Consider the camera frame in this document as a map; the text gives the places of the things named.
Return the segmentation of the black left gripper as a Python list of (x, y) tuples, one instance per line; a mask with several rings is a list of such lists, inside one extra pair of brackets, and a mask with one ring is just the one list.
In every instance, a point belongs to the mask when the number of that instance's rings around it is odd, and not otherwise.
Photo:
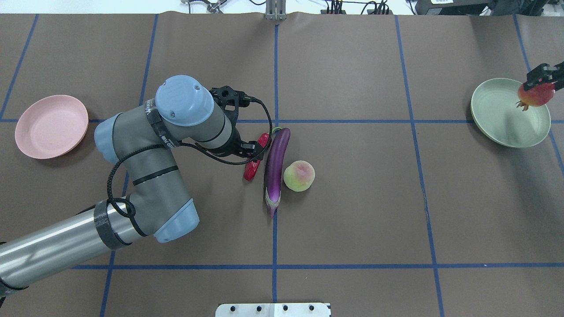
[(207, 150), (217, 157), (234, 155), (240, 145), (240, 156), (246, 160), (263, 160), (265, 146), (258, 141), (242, 142), (240, 133), (231, 120), (225, 119), (222, 131), (210, 142)]

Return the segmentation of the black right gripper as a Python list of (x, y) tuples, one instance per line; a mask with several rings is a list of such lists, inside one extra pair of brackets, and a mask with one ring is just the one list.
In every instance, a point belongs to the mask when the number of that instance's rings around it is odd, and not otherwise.
[(534, 88), (541, 84), (552, 84), (553, 89), (557, 92), (564, 88), (564, 62), (555, 66), (548, 63), (541, 63), (527, 74), (527, 80), (524, 82), (524, 88)]

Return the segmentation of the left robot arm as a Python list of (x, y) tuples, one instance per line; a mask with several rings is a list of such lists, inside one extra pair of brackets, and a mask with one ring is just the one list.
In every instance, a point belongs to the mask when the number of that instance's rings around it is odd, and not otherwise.
[(190, 147), (213, 160), (234, 155), (241, 165), (267, 147), (244, 142), (238, 109), (260, 99), (229, 86), (206, 89), (187, 75), (164, 81), (143, 106), (121, 112), (95, 129), (97, 150), (113, 164), (107, 197), (69, 219), (1, 245), (1, 299), (99, 255), (154, 236), (167, 243), (199, 224), (172, 150)]

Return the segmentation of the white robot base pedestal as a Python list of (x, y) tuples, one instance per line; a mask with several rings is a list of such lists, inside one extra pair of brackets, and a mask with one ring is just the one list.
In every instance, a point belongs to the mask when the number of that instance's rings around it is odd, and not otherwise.
[(215, 311), (216, 317), (331, 317), (329, 303), (226, 303)]

